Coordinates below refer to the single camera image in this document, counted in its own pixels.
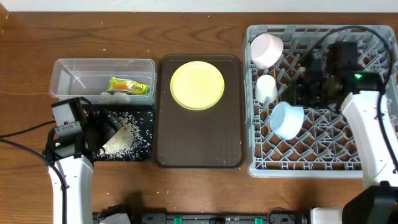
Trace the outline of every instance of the white cup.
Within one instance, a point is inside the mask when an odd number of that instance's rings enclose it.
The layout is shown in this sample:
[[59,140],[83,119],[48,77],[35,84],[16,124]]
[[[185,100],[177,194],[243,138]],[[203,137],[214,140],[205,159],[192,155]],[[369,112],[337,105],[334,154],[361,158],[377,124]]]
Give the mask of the white cup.
[[280,102],[271,113],[271,131],[279,137],[290,140],[300,131],[304,122],[304,108]]
[[257,68],[273,66],[282,55],[284,43],[281,38],[271,34],[261,34],[250,45],[251,60]]
[[276,100],[278,97],[278,89],[275,78],[271,75],[262,75],[257,79],[256,89],[254,92],[256,99],[263,103],[262,107],[267,108],[268,105]]

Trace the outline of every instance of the dish rack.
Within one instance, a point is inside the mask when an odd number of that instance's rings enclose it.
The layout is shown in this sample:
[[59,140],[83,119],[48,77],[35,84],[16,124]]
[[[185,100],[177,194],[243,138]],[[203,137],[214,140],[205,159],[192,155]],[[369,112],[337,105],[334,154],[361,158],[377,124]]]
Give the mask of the dish rack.
[[[247,29],[243,42],[243,72],[246,107],[246,149],[248,172],[253,177],[309,177],[362,178],[361,164],[354,137],[342,114],[330,110],[305,108],[304,122],[298,135],[291,140],[273,134],[267,123],[276,102],[263,111],[254,96],[259,76],[274,75],[279,94],[290,80],[299,77],[299,58],[308,52],[322,36],[343,25],[258,25]],[[394,31],[388,26],[366,26],[384,37],[398,58]],[[260,34],[280,37],[284,50],[277,63],[264,70],[256,68],[250,58],[250,44]],[[328,52],[328,45],[336,41],[357,41],[358,62],[367,71],[387,74],[388,57],[381,41],[365,30],[344,30],[329,36],[319,54]],[[388,107],[394,127],[398,126],[397,61],[393,62],[393,76],[387,86]]]

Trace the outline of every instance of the wood grain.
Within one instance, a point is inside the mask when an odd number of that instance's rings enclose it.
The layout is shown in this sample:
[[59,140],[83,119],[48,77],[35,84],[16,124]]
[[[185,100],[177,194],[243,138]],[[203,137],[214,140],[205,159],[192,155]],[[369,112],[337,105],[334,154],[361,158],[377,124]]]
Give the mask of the wood grain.
[[[12,12],[0,42],[0,133],[50,121],[49,85],[59,58],[151,58],[233,54],[252,24],[385,24],[398,14],[319,13],[28,13]],[[49,127],[10,138],[41,152]],[[0,145],[0,223],[52,223],[48,168]],[[128,202],[137,213],[266,213],[340,207],[361,180],[255,179],[236,170],[161,169],[148,162],[96,162],[93,210]]]

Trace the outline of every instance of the plate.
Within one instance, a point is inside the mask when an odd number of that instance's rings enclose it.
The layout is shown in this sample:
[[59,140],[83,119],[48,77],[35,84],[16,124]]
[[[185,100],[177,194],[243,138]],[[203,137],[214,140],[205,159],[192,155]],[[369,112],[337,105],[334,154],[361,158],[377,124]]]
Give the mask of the plate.
[[174,72],[170,91],[175,101],[184,108],[205,110],[223,96],[224,78],[210,63],[188,62]]

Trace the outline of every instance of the green connector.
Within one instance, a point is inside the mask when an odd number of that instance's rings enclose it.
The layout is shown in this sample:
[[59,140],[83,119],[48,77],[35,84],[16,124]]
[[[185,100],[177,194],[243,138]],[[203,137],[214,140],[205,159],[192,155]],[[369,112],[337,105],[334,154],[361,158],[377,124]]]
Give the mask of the green connector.
[[174,224],[182,224],[182,217],[174,217]]
[[255,218],[254,219],[254,224],[262,224],[263,223],[263,219],[262,218]]

